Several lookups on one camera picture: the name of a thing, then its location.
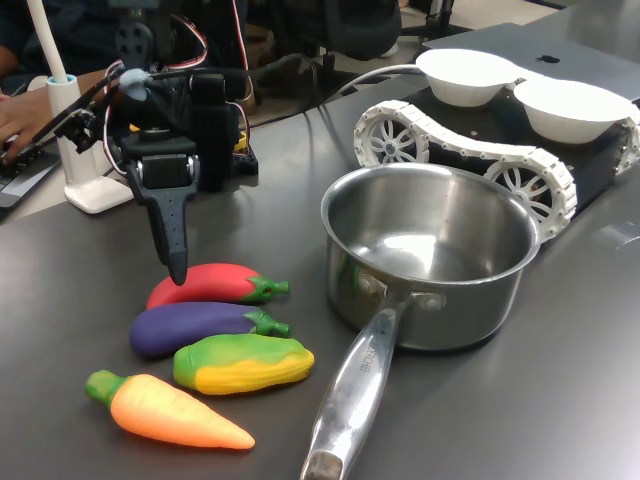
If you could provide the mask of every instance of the keyboard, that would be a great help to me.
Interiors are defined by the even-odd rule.
[[[0,163],[8,148],[3,145]],[[0,164],[0,210],[10,210],[33,192],[60,165],[60,156],[49,149],[22,156],[12,165]]]

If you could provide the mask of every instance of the metal pot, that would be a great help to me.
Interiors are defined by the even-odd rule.
[[[328,296],[362,328],[313,429],[303,480],[346,477],[373,422],[393,348],[489,338],[540,246],[533,213],[479,175],[429,164],[357,170],[322,200]]]

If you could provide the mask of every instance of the person's hand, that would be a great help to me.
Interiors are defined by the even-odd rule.
[[[0,145],[18,135],[5,155],[4,162],[12,162],[52,118],[46,88],[17,97],[0,95]]]

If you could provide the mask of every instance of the white bowl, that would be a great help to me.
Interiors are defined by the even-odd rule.
[[[416,65],[429,79],[436,98],[456,107],[484,105],[520,76],[520,69],[510,61],[475,50],[429,50]]]
[[[553,78],[528,80],[514,90],[531,127],[561,143],[588,143],[631,115],[632,103],[603,88]]]

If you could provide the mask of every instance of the plastic vegetable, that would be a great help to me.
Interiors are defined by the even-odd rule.
[[[178,350],[173,378],[209,395],[250,392],[305,379],[313,360],[293,339],[218,335]]]
[[[255,270],[230,263],[208,263],[187,270],[187,280],[177,286],[170,277],[153,289],[147,309],[167,303],[252,303],[289,293],[289,283],[276,283]]]
[[[143,437],[191,447],[248,449],[255,440],[191,395],[151,375],[92,374],[85,392],[107,405],[118,425]]]
[[[137,354],[158,358],[212,335],[257,333],[288,337],[289,331],[289,325],[274,321],[257,307],[187,302],[142,312],[133,323],[129,339]]]

